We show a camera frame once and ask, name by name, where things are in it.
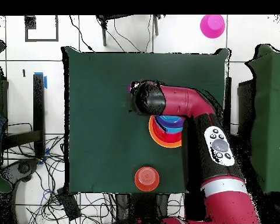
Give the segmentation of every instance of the black cable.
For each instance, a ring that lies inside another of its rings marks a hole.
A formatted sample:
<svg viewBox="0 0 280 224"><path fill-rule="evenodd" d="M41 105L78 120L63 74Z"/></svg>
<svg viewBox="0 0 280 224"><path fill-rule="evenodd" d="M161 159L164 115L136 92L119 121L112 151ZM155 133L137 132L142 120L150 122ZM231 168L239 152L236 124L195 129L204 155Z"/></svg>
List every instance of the black cable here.
<svg viewBox="0 0 280 224"><path fill-rule="evenodd" d="M96 21L98 22L98 24L101 26L101 28L103 29L102 25L100 24L99 20L96 18ZM115 40L115 42L119 45L119 43L117 42L117 40L112 36L112 34L110 34L108 32L108 30L106 29L106 32L113 38L113 40Z"/></svg>
<svg viewBox="0 0 280 224"><path fill-rule="evenodd" d="M179 213L179 212L180 212L180 209L181 209L181 203L180 203L180 202L178 202L178 200L174 200L174 199L172 199L172 200L168 201L168 205L169 205L169 202L171 202L171 201L175 201L175 202L177 202L177 203L179 204L179 209L178 209L178 211L177 211L177 212L172 213L172 214L170 214L170 215L168 215L168 216L172 216L172 215L175 215L175 214Z"/></svg>
<svg viewBox="0 0 280 224"><path fill-rule="evenodd" d="M152 18L152 15L150 15L151 17L149 18L149 22L148 22L148 27L147 27L147 29L148 29L148 33L149 33L149 40L148 40L148 42L147 42L147 45L146 45L146 50L145 50L145 52L147 52L147 46L148 46L148 43L150 42L150 40L151 40L151 31L149 31L149 25L150 25L150 23L151 23L151 18Z"/></svg>
<svg viewBox="0 0 280 224"><path fill-rule="evenodd" d="M30 123L9 124L8 126L22 125L22 124L29 124L29 125L30 125L30 129L31 129L31 131L32 131L32 125L31 125Z"/></svg>
<svg viewBox="0 0 280 224"><path fill-rule="evenodd" d="M153 53L153 36L154 36L153 28L154 28L154 26L155 26L155 20L153 18L153 20L152 20L152 53Z"/></svg>
<svg viewBox="0 0 280 224"><path fill-rule="evenodd" d="M129 39L127 39L126 37L122 36L122 35L116 30L116 27L115 27L115 19L114 19L114 28L115 28L116 33L118 33L119 36L121 36L122 38L124 38L124 39L126 39L127 41L129 41L129 42L132 44L132 46L135 47L140 53L142 52L142 51L140 51L136 46L134 46L134 44L133 44Z"/></svg>
<svg viewBox="0 0 280 224"><path fill-rule="evenodd" d="M81 33L80 29L79 29L77 26L74 25L74 23L73 23L73 21L72 21L72 17L69 16L69 18L70 18L70 20L71 20L72 25L79 31L79 33L80 33L80 35L81 35L81 40L82 40L82 42L85 44L85 46L86 46L90 51L93 51L93 52L95 53L95 51L94 51L89 45L87 45L87 44L84 42L82 33Z"/></svg>

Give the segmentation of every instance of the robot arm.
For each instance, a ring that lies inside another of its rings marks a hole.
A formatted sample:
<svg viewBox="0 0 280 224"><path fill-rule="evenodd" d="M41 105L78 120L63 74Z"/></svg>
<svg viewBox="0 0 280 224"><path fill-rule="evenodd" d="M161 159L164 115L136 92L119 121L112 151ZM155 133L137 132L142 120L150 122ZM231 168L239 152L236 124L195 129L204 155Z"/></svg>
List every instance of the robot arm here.
<svg viewBox="0 0 280 224"><path fill-rule="evenodd" d="M131 84L131 106L138 114L193 117L201 165L201 190L211 221L190 224L260 224L211 104L194 89L143 81Z"/></svg>

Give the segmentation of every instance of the wire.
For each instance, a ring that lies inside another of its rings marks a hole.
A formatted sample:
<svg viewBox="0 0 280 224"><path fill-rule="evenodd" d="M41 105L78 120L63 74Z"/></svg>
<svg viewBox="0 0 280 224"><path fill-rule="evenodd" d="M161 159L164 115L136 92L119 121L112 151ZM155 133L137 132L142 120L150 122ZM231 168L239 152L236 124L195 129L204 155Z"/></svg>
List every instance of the wire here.
<svg viewBox="0 0 280 224"><path fill-rule="evenodd" d="M81 31L80 31L80 28L78 28L77 26L74 25L74 23L73 23L73 21L72 21L72 17L69 16L69 18L70 18L70 20L71 20L72 25L79 31L79 33L80 33L80 35L81 35L81 40L82 40L82 42L85 44L85 46L86 46L90 51L93 51L93 52L95 53L95 51L94 51L89 45L87 45L87 44L84 42L84 39L83 39L82 33L81 33Z"/></svg>
<svg viewBox="0 0 280 224"><path fill-rule="evenodd" d="M98 24L101 26L101 28L102 29L104 29L103 27L102 27L102 25L100 24L100 22L99 22L99 20L97 19L97 17L96 17L96 21L98 22ZM113 38L113 40L115 40L115 42L119 45L119 43L117 42L117 40L112 36L112 34L110 34L109 32L108 32L108 30L106 29L106 32Z"/></svg>
<svg viewBox="0 0 280 224"><path fill-rule="evenodd" d="M31 125L30 123L9 124L8 126L23 125L23 124L29 124L29 125L30 125L30 129L31 129L31 131L32 131L32 125Z"/></svg>
<svg viewBox="0 0 280 224"><path fill-rule="evenodd" d="M129 42L132 44L132 46L135 47L140 53L142 52L142 51L140 51L136 46L134 46L134 44L133 44L129 39L127 39L127 38L125 38L124 36L122 36L122 35L116 30L116 27L115 27L115 19L114 19L114 28L115 28L116 33L118 33L119 36L121 36L122 38L124 38L124 39L126 39L127 41L129 41Z"/></svg>
<svg viewBox="0 0 280 224"><path fill-rule="evenodd" d="M152 18L152 15L150 15L151 17L149 18L149 22L148 22L148 26L147 26L147 29L148 29L148 33L149 33L149 40L148 40L148 42L147 42L147 45L146 45L146 50L145 50L145 52L147 53L147 46L148 46L148 43L150 42L150 40L151 40L151 31L149 31L149 25L150 25L150 23L151 23L151 18Z"/></svg>

